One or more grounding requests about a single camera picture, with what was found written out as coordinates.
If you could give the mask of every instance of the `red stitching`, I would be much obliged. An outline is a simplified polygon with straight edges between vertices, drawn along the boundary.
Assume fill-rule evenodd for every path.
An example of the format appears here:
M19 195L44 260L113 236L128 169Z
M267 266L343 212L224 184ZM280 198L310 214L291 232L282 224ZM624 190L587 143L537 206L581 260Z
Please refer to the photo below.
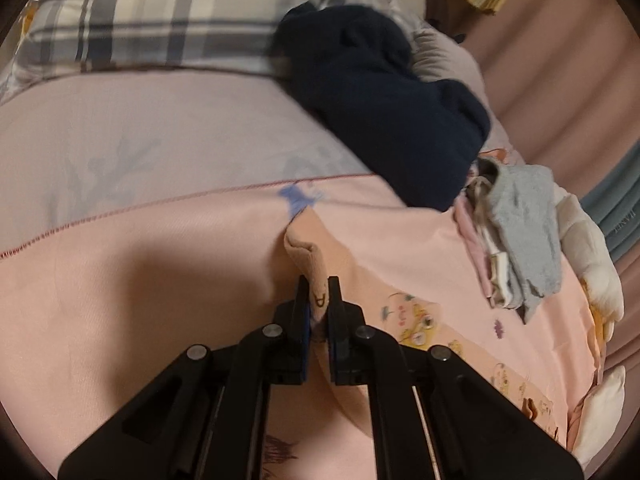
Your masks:
M174 198L165 198L163 200L155 200L154 202L146 202L144 204L138 204L138 205L134 205L134 206L130 206L130 207L126 207L124 209L116 209L114 211L109 211L108 213L101 213L99 215L96 216L89 216L87 218L83 218L81 220L76 220L75 222L69 222L68 224L64 224L61 225L59 227L56 227L54 229L50 229L49 231L45 231L43 234L40 234L38 236L36 236L35 238L32 238L31 240L29 240L28 242L25 242L17 247L11 248L11 249L7 249L5 251L3 251L2 253L0 253L0 262L2 260L5 260L11 256L15 256L18 253L21 253L23 250L25 250L27 247L32 246L34 243L39 242L41 240L44 240L45 238L49 238L50 236L53 236L54 234L59 233L60 231L65 231L71 227L75 227L78 225L82 225L82 224L86 224L88 222L94 222L96 220L100 220L102 218L108 218L110 216L115 216L115 215L119 215L119 214L123 214L123 213L127 213L130 211L135 211L137 209L142 209L145 207L152 207L152 206L156 206L156 205L161 205L161 204L168 204L168 203L172 203L172 202L180 202L181 200L188 200L190 198L199 198L201 196L207 196L207 195L213 195L213 194L221 194L221 193L227 193L230 191L244 191L244 190L248 190L248 189L267 189L270 187L276 187L276 186L282 186L283 184L294 184L296 182L316 182L319 180L337 180L339 178L354 178L354 177L368 177L368 176L375 176L373 174L352 174L352 175L335 175L335 176L324 176L321 178L303 178L303 179L299 179L299 180L280 180L278 182L270 182L268 184L250 184L248 186L239 186L239 187L227 187L225 189L215 189L215 190L209 190L209 191L201 191L198 193L192 193L192 194L188 194L188 195L183 195L183 196L177 196Z

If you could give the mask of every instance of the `pink curtain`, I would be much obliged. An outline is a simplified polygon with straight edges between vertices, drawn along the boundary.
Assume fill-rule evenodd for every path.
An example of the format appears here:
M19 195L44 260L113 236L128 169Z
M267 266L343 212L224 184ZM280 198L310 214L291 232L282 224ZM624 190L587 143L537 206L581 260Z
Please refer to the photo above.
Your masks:
M495 16L450 0L450 13L513 144L561 186L584 196L640 137L640 39L615 0L507 0Z

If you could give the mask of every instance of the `folded clothes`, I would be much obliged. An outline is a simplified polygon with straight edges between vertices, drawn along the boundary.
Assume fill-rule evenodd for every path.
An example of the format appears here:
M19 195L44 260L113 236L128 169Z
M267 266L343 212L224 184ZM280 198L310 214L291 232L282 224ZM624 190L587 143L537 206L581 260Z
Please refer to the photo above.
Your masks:
M409 206L447 210L490 129L456 80L421 82L400 28L369 7L290 10L274 37L290 93Z
M470 199L492 257L494 306L519 308L528 322L542 298L558 292L562 282L553 175L544 166L509 166L488 158L479 159L478 171ZM508 267L505 258L494 258L502 251Z

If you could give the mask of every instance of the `metal screw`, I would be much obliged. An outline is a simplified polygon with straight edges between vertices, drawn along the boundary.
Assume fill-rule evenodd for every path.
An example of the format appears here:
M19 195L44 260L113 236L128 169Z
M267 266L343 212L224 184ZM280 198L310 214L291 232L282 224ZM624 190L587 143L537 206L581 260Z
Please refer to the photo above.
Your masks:
M207 355L207 347L203 345L193 345L187 350L187 357L192 361L199 361Z
M431 347L431 355L436 358L438 361L446 361L451 357L451 350L449 350L446 346L436 345Z
M282 335L282 327L271 323L262 329L262 333L267 337L280 337Z
M369 325L360 325L356 329L356 336L362 339L371 339L376 335L376 330Z

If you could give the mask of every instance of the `pillowcase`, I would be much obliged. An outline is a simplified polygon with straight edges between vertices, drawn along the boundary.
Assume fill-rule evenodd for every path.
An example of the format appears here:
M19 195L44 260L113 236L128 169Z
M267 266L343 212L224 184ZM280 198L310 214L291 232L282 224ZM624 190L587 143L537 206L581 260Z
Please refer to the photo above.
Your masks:
M418 30L414 35L414 73L426 82L440 79L462 81L484 105L491 119L489 137L482 152L507 164L523 164L522 156L511 144L507 132L489 106L484 79L474 57L462 46L433 27Z
M616 431L625 402L625 367L619 366L592 388L572 416L567 449L584 469Z
M16 53L0 104L39 81L114 68L190 67L276 75L271 37L307 0L40 0ZM421 23L400 0L311 0L364 4L410 37Z

